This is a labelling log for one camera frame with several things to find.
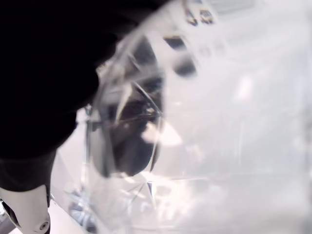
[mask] black sleeve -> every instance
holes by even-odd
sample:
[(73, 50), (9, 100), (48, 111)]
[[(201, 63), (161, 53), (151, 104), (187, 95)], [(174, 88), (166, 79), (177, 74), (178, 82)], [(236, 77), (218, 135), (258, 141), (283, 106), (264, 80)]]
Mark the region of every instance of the black sleeve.
[(46, 154), (98, 88), (95, 68), (166, 0), (0, 3), (1, 158)]

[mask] black fabric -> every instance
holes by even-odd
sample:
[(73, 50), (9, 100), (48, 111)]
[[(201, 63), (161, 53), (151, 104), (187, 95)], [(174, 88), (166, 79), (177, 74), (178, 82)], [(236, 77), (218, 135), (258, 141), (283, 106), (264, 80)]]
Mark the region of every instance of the black fabric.
[(24, 192), (41, 185), (47, 188), (50, 202), (50, 177), (56, 151), (28, 159), (0, 159), (0, 187), (9, 191)]
[(0, 158), (44, 155), (75, 128), (96, 66), (166, 0), (0, 3)]

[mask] white surface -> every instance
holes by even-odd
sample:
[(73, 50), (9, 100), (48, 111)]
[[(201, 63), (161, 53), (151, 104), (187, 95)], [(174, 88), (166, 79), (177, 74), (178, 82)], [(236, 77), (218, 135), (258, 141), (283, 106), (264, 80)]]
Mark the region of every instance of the white surface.
[[(44, 223), (50, 222), (49, 215), (46, 213), (48, 205), (45, 185), (19, 193), (0, 188), (0, 197), (14, 211), (21, 226), (20, 230), (24, 234), (46, 233), (49, 225), (46, 225), (43, 230), (40, 229)], [(30, 210), (33, 211), (33, 215), (27, 215)]]
[[(50, 234), (83, 234), (79, 225), (54, 201), (50, 203), (49, 213), (51, 218)], [(21, 232), (14, 229), (10, 234), (21, 234)]]

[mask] transparent plastic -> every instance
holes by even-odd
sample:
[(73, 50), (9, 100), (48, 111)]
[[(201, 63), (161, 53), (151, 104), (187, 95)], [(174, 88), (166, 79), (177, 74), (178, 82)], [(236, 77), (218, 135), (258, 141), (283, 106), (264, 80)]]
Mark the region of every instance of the transparent plastic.
[(173, 1), (118, 45), (71, 194), (91, 233), (311, 232), (309, 9)]

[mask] dark object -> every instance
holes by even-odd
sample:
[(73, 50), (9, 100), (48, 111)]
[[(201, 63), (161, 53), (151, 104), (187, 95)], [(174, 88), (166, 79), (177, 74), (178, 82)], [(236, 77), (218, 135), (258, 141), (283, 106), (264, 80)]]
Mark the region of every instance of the dark object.
[(193, 26), (197, 26), (198, 22), (197, 19), (194, 17), (194, 15), (192, 14), (192, 12), (189, 9), (185, 10), (185, 15), (186, 15), (186, 21), (193, 25)]
[(20, 227), (20, 224), (19, 224), (19, 222), (18, 222), (18, 220), (16, 218), (16, 215), (15, 215), (14, 211), (6, 203), (4, 203), (2, 200), (1, 200), (1, 203), (2, 203), (2, 206), (5, 209), (6, 213), (10, 216), (10, 218), (12, 220), (12, 223), (15, 226)]
[(47, 202), (50, 202), (50, 177), (56, 151), (28, 159), (0, 160), (0, 187), (25, 192), (45, 185)]
[(213, 16), (210, 13), (210, 11), (200, 10), (199, 14), (200, 14), (200, 19), (201, 19), (202, 23), (206, 23), (206, 24), (213, 24), (214, 23)]
[(0, 223), (0, 234), (9, 234), (13, 229), (15, 229), (14, 224), (8, 217), (5, 217)]
[(168, 45), (174, 50), (186, 50), (186, 46), (181, 37), (164, 38)]
[(181, 61), (174, 70), (182, 78), (190, 78), (196, 74), (196, 68), (191, 58)]
[(156, 63), (156, 56), (146, 37), (143, 37), (137, 44), (133, 57), (138, 65), (152, 65)]
[(146, 142), (142, 134), (148, 124), (157, 129), (161, 126), (163, 78), (151, 77), (133, 82), (131, 86), (132, 93), (123, 106), (118, 101), (109, 102), (110, 96), (122, 94), (123, 86), (119, 87), (119, 92), (108, 90), (107, 98), (101, 98), (103, 103), (97, 106), (101, 122), (93, 123), (90, 148), (95, 167), (105, 177), (113, 173), (134, 176), (150, 161), (149, 170), (152, 170), (157, 161), (156, 142)]
[[(114, 54), (122, 35), (165, 2), (0, 3), (0, 100), (5, 113), (0, 121), (6, 136), (0, 158), (38, 156), (65, 141), (68, 130), (63, 129), (75, 121), (69, 115), (92, 102), (98, 89), (97, 65)], [(140, 53), (136, 54), (138, 62)], [(17, 142), (27, 150), (16, 147)]]
[(45, 234), (50, 234), (50, 231), (51, 231), (51, 225), (49, 226), (49, 229), (46, 231)]
[(98, 233), (92, 214), (86, 211), (79, 202), (71, 204), (68, 213), (87, 233)]

